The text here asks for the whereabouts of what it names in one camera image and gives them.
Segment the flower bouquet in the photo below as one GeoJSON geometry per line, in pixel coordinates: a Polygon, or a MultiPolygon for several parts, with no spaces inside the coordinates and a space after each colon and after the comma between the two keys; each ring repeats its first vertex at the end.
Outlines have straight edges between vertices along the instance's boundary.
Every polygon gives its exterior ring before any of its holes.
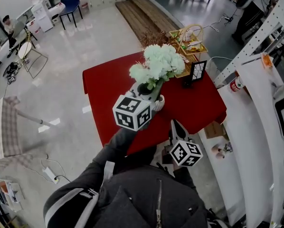
{"type": "Polygon", "coordinates": [[[169,81],[169,78],[181,74],[185,68],[184,61],[176,49],[167,44],[150,45],[144,50],[144,63],[132,65],[130,76],[138,84],[153,90],[159,82],[169,81]]]}

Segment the red can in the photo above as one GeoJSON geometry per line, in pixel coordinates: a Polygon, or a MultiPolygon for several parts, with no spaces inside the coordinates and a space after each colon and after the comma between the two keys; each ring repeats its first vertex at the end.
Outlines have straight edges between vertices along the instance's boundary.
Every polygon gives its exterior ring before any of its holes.
{"type": "Polygon", "coordinates": [[[239,89],[243,88],[244,85],[242,84],[241,80],[240,80],[240,76],[238,76],[237,78],[235,78],[230,84],[229,84],[230,88],[232,91],[236,92],[239,89]]]}

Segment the cable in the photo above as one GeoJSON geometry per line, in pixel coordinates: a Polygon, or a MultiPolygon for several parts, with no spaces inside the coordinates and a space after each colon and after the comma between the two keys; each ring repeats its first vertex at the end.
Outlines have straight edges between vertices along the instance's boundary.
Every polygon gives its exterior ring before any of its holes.
{"type": "Polygon", "coordinates": [[[213,27],[212,25],[219,24],[223,18],[224,18],[224,16],[222,16],[218,22],[211,23],[210,25],[206,25],[205,27],[202,27],[202,28],[204,29],[206,27],[211,27],[213,30],[215,30],[217,33],[219,33],[219,30],[217,28],[213,27]]]}
{"type": "MultiPolygon", "coordinates": [[[[61,169],[62,169],[64,175],[57,175],[57,176],[54,178],[54,180],[57,180],[57,177],[64,177],[67,181],[71,182],[71,181],[65,176],[65,171],[64,171],[63,167],[61,166],[61,164],[60,164],[59,162],[53,161],[53,160],[49,160],[49,159],[44,159],[44,160],[49,161],[49,162],[56,162],[56,163],[58,163],[58,165],[61,167],[61,169]]],[[[44,169],[46,169],[45,166],[43,165],[42,159],[41,159],[41,165],[42,165],[42,167],[43,167],[44,169]]],[[[40,173],[38,173],[36,170],[30,169],[30,168],[28,168],[28,167],[26,167],[26,166],[25,166],[25,168],[27,168],[27,169],[29,169],[29,170],[31,170],[31,171],[37,173],[39,176],[41,176],[42,178],[44,178],[46,181],[48,181],[48,182],[53,182],[53,181],[51,181],[51,180],[48,180],[46,177],[44,177],[44,176],[41,175],[40,173]]]]}
{"type": "Polygon", "coordinates": [[[36,170],[30,169],[30,168],[28,168],[28,167],[26,167],[26,166],[25,166],[25,168],[27,168],[27,169],[29,169],[29,170],[31,170],[31,171],[33,171],[33,172],[36,172],[39,176],[41,176],[42,178],[44,178],[46,181],[48,181],[48,182],[53,182],[53,181],[51,181],[51,180],[47,180],[46,177],[44,177],[43,175],[41,175],[40,173],[38,173],[36,170]]]}
{"type": "Polygon", "coordinates": [[[7,91],[7,88],[8,88],[8,83],[7,83],[7,86],[6,86],[6,89],[5,89],[5,94],[4,94],[4,97],[6,96],[6,91],[7,91]]]}
{"type": "Polygon", "coordinates": [[[224,17],[228,18],[228,22],[224,23],[224,25],[226,26],[227,24],[229,24],[230,22],[232,22],[232,20],[234,19],[234,16],[237,16],[235,15],[235,13],[237,12],[237,9],[235,10],[235,12],[233,13],[233,15],[231,17],[229,17],[228,15],[226,15],[225,13],[223,14],[224,17]]]}
{"type": "Polygon", "coordinates": [[[64,177],[67,181],[71,182],[67,177],[63,176],[63,175],[58,175],[55,177],[55,180],[58,178],[58,177],[64,177]]]}
{"type": "MultiPolygon", "coordinates": [[[[50,160],[50,159],[44,159],[44,160],[49,161],[49,162],[56,162],[56,163],[58,163],[58,165],[61,167],[61,169],[62,169],[62,171],[63,171],[63,173],[64,173],[64,176],[65,176],[65,171],[64,171],[63,167],[61,166],[61,164],[60,164],[59,162],[53,161],[53,160],[50,160]]],[[[42,159],[41,159],[41,165],[42,165],[42,167],[43,167],[44,169],[46,169],[46,167],[43,165],[42,159]]]]}
{"type": "Polygon", "coordinates": [[[227,57],[212,57],[212,58],[208,61],[208,68],[209,68],[208,74],[209,74],[209,75],[211,75],[211,74],[210,74],[210,73],[211,73],[211,67],[210,67],[210,65],[211,65],[211,62],[213,61],[214,58],[223,58],[223,59],[227,59],[227,60],[230,60],[230,61],[233,60],[233,59],[230,59],[230,58],[227,58],[227,57]]]}

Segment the jacket zipper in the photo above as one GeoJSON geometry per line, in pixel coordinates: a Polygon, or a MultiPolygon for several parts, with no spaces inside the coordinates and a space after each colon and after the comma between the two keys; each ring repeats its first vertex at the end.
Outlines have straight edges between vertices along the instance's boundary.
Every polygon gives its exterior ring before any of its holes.
{"type": "Polygon", "coordinates": [[[157,214],[157,228],[162,228],[161,225],[161,199],[162,199],[162,180],[159,180],[159,194],[158,194],[158,202],[157,202],[157,209],[156,209],[156,214],[157,214]]]}

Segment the basket handle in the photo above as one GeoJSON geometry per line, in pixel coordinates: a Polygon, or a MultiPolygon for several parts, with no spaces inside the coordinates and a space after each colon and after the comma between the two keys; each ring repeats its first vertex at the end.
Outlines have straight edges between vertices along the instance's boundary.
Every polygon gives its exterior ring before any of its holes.
{"type": "Polygon", "coordinates": [[[182,44],[182,42],[183,42],[183,38],[184,38],[185,32],[186,32],[189,28],[194,27],[194,26],[200,27],[200,31],[199,31],[199,33],[196,35],[196,37],[198,38],[198,36],[201,34],[201,40],[203,40],[203,27],[202,27],[201,25],[199,25],[199,24],[190,24],[190,25],[187,25],[187,26],[184,27],[183,29],[180,29],[179,35],[180,35],[181,33],[183,33],[183,36],[182,36],[182,39],[181,39],[181,41],[180,41],[178,50],[180,49],[181,44],[182,44]]]}

